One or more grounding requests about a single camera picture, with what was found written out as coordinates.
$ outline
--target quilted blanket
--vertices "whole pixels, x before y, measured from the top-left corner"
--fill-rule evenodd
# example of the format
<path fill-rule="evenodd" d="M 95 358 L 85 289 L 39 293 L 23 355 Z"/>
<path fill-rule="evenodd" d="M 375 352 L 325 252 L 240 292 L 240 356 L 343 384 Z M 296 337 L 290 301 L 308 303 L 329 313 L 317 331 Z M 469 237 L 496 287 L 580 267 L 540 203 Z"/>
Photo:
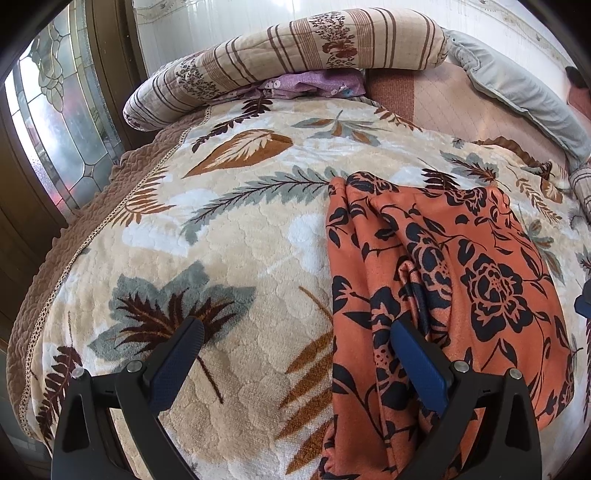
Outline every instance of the quilted blanket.
<path fill-rule="evenodd" d="M 556 335 L 571 351 L 566 387 L 534 400 L 537 414 L 554 419 L 541 441 L 545 475 L 555 474 L 588 425 L 591 353 L 591 320 L 573 309 L 591 276 L 591 233 L 578 203 L 556 188 L 559 167 L 349 100 L 226 103 L 181 135 L 78 246 L 30 319 L 15 405 L 23 429 L 51 447 L 75 367 L 117 371 L 193 315 L 205 325 L 205 346 L 160 415 L 187 462 L 201 478 L 316 475 L 333 415 L 339 295 L 324 228 L 328 184 L 358 170 L 401 186 L 487 186 L 508 196 L 547 264 L 567 329 Z M 542 328 L 531 337 L 541 349 L 545 340 Z M 506 345 L 496 350 L 511 360 Z M 148 478 L 120 416 L 115 423 L 137 475 Z"/>

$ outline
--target gray cushion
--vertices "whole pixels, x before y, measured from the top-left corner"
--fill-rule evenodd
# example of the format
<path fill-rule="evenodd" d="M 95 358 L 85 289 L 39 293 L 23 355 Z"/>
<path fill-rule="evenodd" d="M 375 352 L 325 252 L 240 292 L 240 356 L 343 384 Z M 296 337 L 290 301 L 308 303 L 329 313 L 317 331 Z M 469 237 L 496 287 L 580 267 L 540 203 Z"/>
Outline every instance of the gray cushion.
<path fill-rule="evenodd" d="M 569 157 L 574 172 L 591 155 L 591 138 L 569 106 L 541 80 L 481 41 L 455 30 L 449 54 L 462 65 L 474 87 L 526 116 Z"/>

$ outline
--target silver bolt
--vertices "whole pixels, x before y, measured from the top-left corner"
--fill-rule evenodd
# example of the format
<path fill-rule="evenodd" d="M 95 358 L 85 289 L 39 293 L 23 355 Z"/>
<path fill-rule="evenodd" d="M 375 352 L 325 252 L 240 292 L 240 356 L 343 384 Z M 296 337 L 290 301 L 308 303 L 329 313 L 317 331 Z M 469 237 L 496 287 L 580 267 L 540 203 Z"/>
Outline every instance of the silver bolt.
<path fill-rule="evenodd" d="M 512 368 L 509 370 L 509 375 L 513 378 L 515 378 L 516 380 L 521 380 L 521 378 L 523 377 L 523 374 L 517 370 L 516 368 Z"/>
<path fill-rule="evenodd" d="M 84 375 L 84 369 L 82 367 L 76 367 L 72 370 L 72 378 L 78 380 L 82 375 Z"/>
<path fill-rule="evenodd" d="M 140 362 L 139 360 L 132 360 L 131 362 L 129 362 L 127 364 L 127 367 L 125 367 L 125 368 L 130 374 L 134 374 L 134 373 L 142 370 L 143 366 L 144 366 L 144 364 L 142 362 Z"/>
<path fill-rule="evenodd" d="M 468 370 L 470 370 L 470 365 L 468 365 L 464 360 L 457 360 L 453 363 L 453 368 L 460 372 L 461 374 L 465 374 Z"/>

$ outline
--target window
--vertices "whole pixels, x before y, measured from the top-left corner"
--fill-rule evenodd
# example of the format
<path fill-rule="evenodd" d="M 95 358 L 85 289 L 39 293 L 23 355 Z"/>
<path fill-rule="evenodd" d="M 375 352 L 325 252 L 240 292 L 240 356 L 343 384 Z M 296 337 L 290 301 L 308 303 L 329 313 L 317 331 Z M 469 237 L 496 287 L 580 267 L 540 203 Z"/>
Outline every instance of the window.
<path fill-rule="evenodd" d="M 85 0 L 74 0 L 39 33 L 5 86 L 28 161 L 69 220 L 109 183 L 124 151 L 90 55 Z"/>

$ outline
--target orange floral fabric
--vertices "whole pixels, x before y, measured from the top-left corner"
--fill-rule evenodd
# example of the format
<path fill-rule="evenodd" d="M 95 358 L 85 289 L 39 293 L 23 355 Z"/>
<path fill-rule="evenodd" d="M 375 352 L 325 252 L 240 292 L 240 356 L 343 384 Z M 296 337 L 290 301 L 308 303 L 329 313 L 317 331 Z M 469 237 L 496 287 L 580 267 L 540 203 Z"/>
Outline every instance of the orange floral fabric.
<path fill-rule="evenodd" d="M 450 360 L 476 371 L 519 368 L 539 428 L 573 396 L 560 302 L 536 247 L 496 187 L 400 187 L 359 172 L 329 186 L 334 419 L 321 478 L 391 479 L 437 422 L 389 343 L 413 320 Z M 475 412 L 448 476 L 478 430 Z"/>

